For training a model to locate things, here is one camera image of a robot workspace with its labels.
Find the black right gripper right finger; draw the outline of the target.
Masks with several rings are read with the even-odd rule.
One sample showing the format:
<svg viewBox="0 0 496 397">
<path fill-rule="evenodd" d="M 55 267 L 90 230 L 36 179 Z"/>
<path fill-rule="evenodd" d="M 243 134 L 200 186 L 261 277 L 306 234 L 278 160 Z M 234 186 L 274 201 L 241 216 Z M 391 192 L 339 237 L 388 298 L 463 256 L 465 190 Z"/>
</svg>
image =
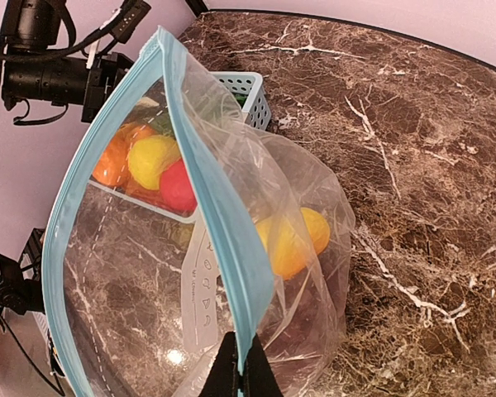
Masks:
<svg viewBox="0 0 496 397">
<path fill-rule="evenodd" d="M 254 336 L 241 378 L 244 396 L 282 397 L 258 335 Z"/>
</svg>

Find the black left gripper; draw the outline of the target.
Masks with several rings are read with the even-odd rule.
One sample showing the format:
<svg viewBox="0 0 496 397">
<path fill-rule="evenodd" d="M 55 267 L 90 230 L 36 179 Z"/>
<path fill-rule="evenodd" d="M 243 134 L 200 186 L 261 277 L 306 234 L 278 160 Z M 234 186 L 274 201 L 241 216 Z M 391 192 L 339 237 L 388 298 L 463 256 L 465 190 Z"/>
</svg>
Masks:
<svg viewBox="0 0 496 397">
<path fill-rule="evenodd" d="M 88 73 L 81 122 L 93 121 L 132 65 L 130 58 L 117 52 L 94 60 Z"/>
</svg>

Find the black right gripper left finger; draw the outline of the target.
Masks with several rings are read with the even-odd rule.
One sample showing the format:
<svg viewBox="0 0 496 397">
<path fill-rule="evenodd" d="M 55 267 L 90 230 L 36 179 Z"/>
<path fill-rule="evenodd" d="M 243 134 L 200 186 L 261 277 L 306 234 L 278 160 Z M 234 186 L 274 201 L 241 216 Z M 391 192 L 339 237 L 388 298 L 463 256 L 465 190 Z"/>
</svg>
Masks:
<svg viewBox="0 0 496 397">
<path fill-rule="evenodd" d="M 236 334 L 224 335 L 199 397 L 237 397 L 240 393 Z"/>
</svg>

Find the yellow mango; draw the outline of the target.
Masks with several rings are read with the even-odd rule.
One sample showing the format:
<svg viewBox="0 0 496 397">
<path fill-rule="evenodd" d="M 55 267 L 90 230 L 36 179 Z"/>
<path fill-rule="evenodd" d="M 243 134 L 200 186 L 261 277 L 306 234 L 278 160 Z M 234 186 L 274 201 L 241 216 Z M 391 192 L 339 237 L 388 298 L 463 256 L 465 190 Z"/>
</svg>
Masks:
<svg viewBox="0 0 496 397">
<path fill-rule="evenodd" d="M 327 248 L 330 241 L 330 225 L 319 212 L 311 208 L 302 207 L 301 212 L 313 249 L 319 255 Z M 274 219 L 269 217 L 258 221 L 255 228 L 269 254 L 273 272 L 284 280 L 289 280 L 307 266 L 306 242 L 294 231 L 289 222 L 280 222 L 275 233 L 272 233 L 274 225 Z"/>
</svg>

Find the clear zip top bag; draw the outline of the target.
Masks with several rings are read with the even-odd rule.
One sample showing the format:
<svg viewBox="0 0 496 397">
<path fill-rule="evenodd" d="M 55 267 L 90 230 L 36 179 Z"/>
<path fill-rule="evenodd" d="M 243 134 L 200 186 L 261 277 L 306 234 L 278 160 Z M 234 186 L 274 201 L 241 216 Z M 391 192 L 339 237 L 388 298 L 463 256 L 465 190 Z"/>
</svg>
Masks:
<svg viewBox="0 0 496 397">
<path fill-rule="evenodd" d="M 181 223 L 88 184 L 117 130 L 169 109 L 197 200 Z M 234 96 L 159 28 L 90 124 L 52 208 L 42 254 L 50 335 L 77 396 L 199 396 L 224 335 L 241 374 L 255 335 L 282 392 L 304 396 L 336 354 L 355 216 L 334 172 L 289 139 L 206 112 Z M 301 208 L 331 229 L 319 255 Z M 307 266 L 277 276 L 255 225 L 289 222 Z"/>
</svg>

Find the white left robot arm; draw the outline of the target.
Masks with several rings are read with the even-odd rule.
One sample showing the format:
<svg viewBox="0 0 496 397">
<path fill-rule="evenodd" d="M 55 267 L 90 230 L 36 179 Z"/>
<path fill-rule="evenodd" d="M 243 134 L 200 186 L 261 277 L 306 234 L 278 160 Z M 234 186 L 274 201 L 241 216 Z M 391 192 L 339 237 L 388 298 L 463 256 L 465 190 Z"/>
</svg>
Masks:
<svg viewBox="0 0 496 397">
<path fill-rule="evenodd" d="M 90 123 L 133 62 L 113 51 L 128 34 L 115 36 L 107 48 L 82 44 L 83 58 L 54 48 L 59 30 L 73 48 L 76 29 L 64 1 L 9 1 L 0 27 L 0 99 L 7 110 L 17 104 L 45 101 L 67 110 L 82 108 Z"/>
</svg>

